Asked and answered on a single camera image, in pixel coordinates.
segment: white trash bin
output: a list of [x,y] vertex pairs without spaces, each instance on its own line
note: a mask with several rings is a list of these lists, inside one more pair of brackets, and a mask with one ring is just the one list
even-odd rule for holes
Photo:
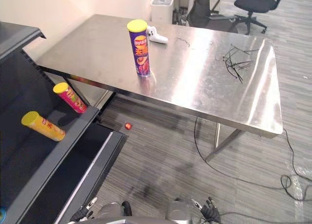
[[172,24],[174,0],[152,0],[152,22]]

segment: chair base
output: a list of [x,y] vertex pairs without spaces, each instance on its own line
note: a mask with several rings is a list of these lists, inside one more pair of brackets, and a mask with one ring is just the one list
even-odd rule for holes
[[237,18],[236,18],[235,22],[233,23],[233,27],[235,27],[239,23],[245,23],[247,25],[247,33],[246,33],[246,35],[249,35],[249,33],[250,33],[250,24],[253,23],[255,25],[263,27],[264,29],[263,29],[262,33],[264,34],[267,31],[267,26],[265,26],[264,24],[262,24],[259,21],[257,21],[256,17],[252,17],[252,15],[253,15],[253,12],[248,12],[248,17],[235,15]]

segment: floor cable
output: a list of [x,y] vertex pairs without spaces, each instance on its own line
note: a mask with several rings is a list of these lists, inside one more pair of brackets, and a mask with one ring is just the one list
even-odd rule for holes
[[[226,177],[229,177],[229,178],[232,178],[232,179],[236,179],[238,181],[242,181],[244,183],[247,183],[247,184],[251,184],[251,185],[255,185],[255,186],[258,186],[258,187],[263,187],[263,188],[268,188],[268,189],[272,189],[272,190],[284,190],[286,192],[286,194],[288,196],[290,196],[292,199],[296,200],[296,201],[312,201],[312,199],[306,199],[306,195],[307,195],[307,190],[309,187],[312,187],[312,185],[307,185],[307,187],[305,188],[304,192],[303,192],[303,195],[302,195],[302,198],[301,199],[298,199],[296,197],[294,197],[293,195],[291,195],[289,192],[288,192],[288,188],[293,184],[292,182],[292,179],[291,177],[294,176],[294,175],[286,175],[286,174],[283,174],[281,175],[280,177],[280,181],[281,181],[281,184],[282,184],[282,187],[271,187],[271,186],[267,186],[267,185],[264,185],[264,184],[258,184],[258,183],[254,183],[254,182],[250,182],[250,181],[247,181],[247,180],[244,180],[244,179],[240,179],[240,178],[237,178],[237,177],[234,177],[234,176],[231,176],[231,175],[228,175],[222,171],[219,171],[218,169],[216,169],[215,167],[213,167],[212,165],[210,165],[206,160],[205,158],[202,156],[202,154],[200,153],[199,151],[199,148],[198,148],[198,145],[197,145],[197,140],[196,140],[196,126],[197,126],[197,117],[196,117],[196,121],[195,121],[195,126],[194,126],[194,142],[195,142],[195,145],[196,145],[196,149],[197,149],[197,152],[199,154],[199,156],[201,157],[201,159],[211,168],[213,169],[214,171],[226,176]],[[286,131],[286,129],[283,129],[286,133],[286,138],[287,138],[287,143],[289,145],[289,148],[291,149],[292,151],[292,168],[295,172],[295,176],[298,176],[308,182],[312,182],[312,179],[304,176],[304,175],[301,175],[297,172],[297,170],[295,169],[294,167],[294,151],[293,151],[293,148],[290,144],[290,141],[289,141],[289,137],[288,137],[288,133]],[[258,220],[258,221],[262,221],[262,222],[266,222],[266,223],[272,223],[272,224],[308,224],[308,223],[312,223],[312,220],[311,221],[307,221],[307,222],[271,222],[271,221],[268,221],[268,220],[264,220],[264,219],[261,219],[261,218],[257,218],[257,217],[253,217],[253,216],[249,216],[249,215],[246,215],[246,214],[243,214],[243,213],[238,213],[238,212],[226,212],[226,213],[223,213],[221,214],[221,216],[226,216],[226,215],[239,215],[239,216],[243,216],[243,217],[247,217],[247,218],[251,218],[251,219],[255,219],[255,220]]]

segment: yellow lid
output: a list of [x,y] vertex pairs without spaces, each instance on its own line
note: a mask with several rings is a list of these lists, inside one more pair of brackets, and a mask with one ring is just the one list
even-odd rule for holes
[[67,89],[68,89],[68,84],[65,82],[62,82],[54,86],[53,92],[59,94],[59,93],[65,92]]
[[21,123],[25,126],[29,126],[39,117],[37,111],[30,111],[21,118]]
[[147,22],[142,19],[135,19],[127,24],[127,28],[132,33],[143,32],[147,28]]

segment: metal tabletop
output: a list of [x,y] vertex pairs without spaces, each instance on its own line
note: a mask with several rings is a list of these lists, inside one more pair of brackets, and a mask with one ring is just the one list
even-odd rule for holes
[[[242,131],[268,138],[282,133],[275,54],[269,40],[149,22],[169,43],[149,41],[152,73],[142,78],[135,69],[129,21],[94,15],[37,63],[55,74]],[[231,45],[257,50],[235,54],[237,61],[252,61],[239,71],[242,83],[227,71],[222,59]]]

